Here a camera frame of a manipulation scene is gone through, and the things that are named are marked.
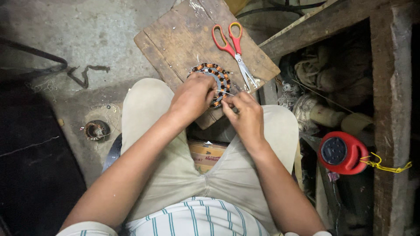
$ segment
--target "yellow string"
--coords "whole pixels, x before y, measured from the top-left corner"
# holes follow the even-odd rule
[[[376,168],[378,168],[379,170],[385,170],[385,171],[390,171],[390,172],[394,172],[394,173],[400,173],[400,172],[402,172],[403,170],[406,170],[406,169],[408,169],[408,168],[410,168],[410,167],[412,167],[413,166],[413,164],[411,163],[411,161],[410,162],[408,162],[403,168],[391,168],[391,167],[383,167],[383,166],[381,166],[380,165],[380,163],[382,162],[382,158],[380,157],[380,156],[378,156],[378,155],[376,155],[375,153],[373,153],[373,152],[371,152],[373,155],[375,155],[375,156],[377,156],[378,158],[379,158],[379,162],[372,162],[372,161],[363,161],[362,159],[364,159],[364,158],[368,158],[368,157],[371,157],[371,156],[367,156],[367,157],[362,157],[361,159],[360,159],[360,161],[361,162],[364,162],[364,163],[366,163],[366,164],[368,164],[368,165],[370,165],[370,166],[373,166],[373,167],[376,167]]]

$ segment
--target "white striped shirt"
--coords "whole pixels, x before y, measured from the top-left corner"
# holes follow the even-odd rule
[[[246,211],[223,200],[208,197],[188,198],[129,222],[126,227],[130,236],[269,236],[261,223]],[[117,233],[98,222],[82,222],[69,226],[57,236],[117,236]],[[331,234],[318,232],[316,236]]]

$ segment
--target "black cable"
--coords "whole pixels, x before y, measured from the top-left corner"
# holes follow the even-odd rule
[[[297,13],[297,11],[302,10],[302,9],[309,9],[309,8],[315,8],[315,7],[319,7],[322,4],[324,4],[325,2],[320,2],[320,3],[314,3],[314,4],[309,4],[309,5],[302,5],[302,6],[286,6],[286,5],[281,5],[278,4],[275,7],[268,7],[268,8],[259,8],[259,9],[254,9],[254,10],[250,10],[244,13],[241,13],[239,15],[236,16],[237,19],[250,15],[250,14],[254,14],[257,12],[263,12],[263,11],[286,11],[286,12],[293,12],[296,14],[300,14]]]

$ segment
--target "person's right hand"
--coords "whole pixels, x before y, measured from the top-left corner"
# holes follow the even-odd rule
[[[240,92],[234,97],[222,100],[223,112],[230,120],[246,149],[256,149],[266,143],[264,137],[263,108],[247,92]],[[234,105],[238,113],[232,111]]]

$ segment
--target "beige pants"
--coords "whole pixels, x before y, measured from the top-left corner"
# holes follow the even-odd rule
[[[121,153],[168,110],[172,97],[173,92],[168,85],[157,79],[142,79],[133,86],[123,105]],[[291,173],[298,141],[296,118],[281,106],[267,105],[263,109],[265,138]],[[225,200],[249,212],[270,233],[277,232],[254,162],[238,136],[215,166],[200,175],[194,168],[186,133],[180,133],[161,152],[156,171],[133,206],[128,221],[140,219],[192,196]]]

